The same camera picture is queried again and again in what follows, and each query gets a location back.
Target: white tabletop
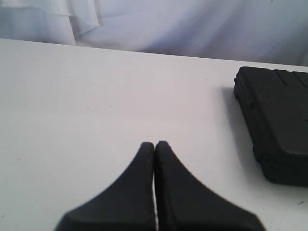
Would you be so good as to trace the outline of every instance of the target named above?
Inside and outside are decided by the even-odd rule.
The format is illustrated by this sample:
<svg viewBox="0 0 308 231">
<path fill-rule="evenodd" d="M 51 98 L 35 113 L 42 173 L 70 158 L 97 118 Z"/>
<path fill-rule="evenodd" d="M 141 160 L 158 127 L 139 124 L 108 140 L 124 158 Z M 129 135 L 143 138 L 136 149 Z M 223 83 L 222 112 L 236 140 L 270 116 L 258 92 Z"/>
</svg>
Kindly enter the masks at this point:
<svg viewBox="0 0 308 231">
<path fill-rule="evenodd" d="M 143 141 L 166 140 L 203 184 L 269 231 L 308 226 L 308 189 L 268 182 L 233 78 L 308 67 L 0 39 L 0 230 L 51 231 Z"/>
</svg>

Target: white fabric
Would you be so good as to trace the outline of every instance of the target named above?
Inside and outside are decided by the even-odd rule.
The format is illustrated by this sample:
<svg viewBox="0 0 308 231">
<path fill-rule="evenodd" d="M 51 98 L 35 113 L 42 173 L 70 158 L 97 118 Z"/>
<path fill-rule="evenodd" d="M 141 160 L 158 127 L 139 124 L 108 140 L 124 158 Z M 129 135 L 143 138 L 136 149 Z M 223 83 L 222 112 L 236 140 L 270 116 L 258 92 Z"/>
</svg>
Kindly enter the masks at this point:
<svg viewBox="0 0 308 231">
<path fill-rule="evenodd" d="M 307 0 L 0 0 L 0 38 L 308 65 Z"/>
</svg>

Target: black hard case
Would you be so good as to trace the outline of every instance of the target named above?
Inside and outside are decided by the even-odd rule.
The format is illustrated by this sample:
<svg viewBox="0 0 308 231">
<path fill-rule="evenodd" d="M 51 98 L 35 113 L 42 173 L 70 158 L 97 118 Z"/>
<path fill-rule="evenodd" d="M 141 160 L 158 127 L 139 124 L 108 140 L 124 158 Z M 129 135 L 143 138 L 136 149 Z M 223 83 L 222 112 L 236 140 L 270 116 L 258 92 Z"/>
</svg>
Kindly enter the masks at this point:
<svg viewBox="0 0 308 231">
<path fill-rule="evenodd" d="M 265 177 L 308 186 L 308 73 L 241 67 L 234 82 Z"/>
</svg>

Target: black rubber object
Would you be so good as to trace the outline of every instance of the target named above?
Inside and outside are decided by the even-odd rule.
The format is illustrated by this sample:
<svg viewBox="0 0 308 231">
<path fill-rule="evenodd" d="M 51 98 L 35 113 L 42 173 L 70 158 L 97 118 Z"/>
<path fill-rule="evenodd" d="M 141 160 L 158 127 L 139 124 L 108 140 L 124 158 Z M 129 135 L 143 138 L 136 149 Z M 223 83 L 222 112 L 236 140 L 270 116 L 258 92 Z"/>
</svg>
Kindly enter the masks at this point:
<svg viewBox="0 0 308 231">
<path fill-rule="evenodd" d="M 142 143 L 123 174 L 104 192 L 66 213 L 56 231 L 155 231 L 154 146 Z"/>
<path fill-rule="evenodd" d="M 234 81 L 265 177 L 308 186 L 308 73 L 241 67 Z"/>
<path fill-rule="evenodd" d="M 200 183 L 165 141 L 155 149 L 154 180 L 160 231 L 264 231 L 254 214 Z"/>
</svg>

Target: black carrying case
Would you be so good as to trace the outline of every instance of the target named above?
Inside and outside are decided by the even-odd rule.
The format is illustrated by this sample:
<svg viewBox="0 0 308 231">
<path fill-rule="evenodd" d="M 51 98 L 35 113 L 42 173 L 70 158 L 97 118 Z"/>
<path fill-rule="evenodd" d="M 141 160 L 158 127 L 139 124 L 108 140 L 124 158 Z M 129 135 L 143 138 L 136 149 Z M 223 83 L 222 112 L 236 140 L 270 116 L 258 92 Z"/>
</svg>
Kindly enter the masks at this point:
<svg viewBox="0 0 308 231">
<path fill-rule="evenodd" d="M 234 82 L 265 177 L 308 186 L 308 73 L 241 67 Z"/>
</svg>

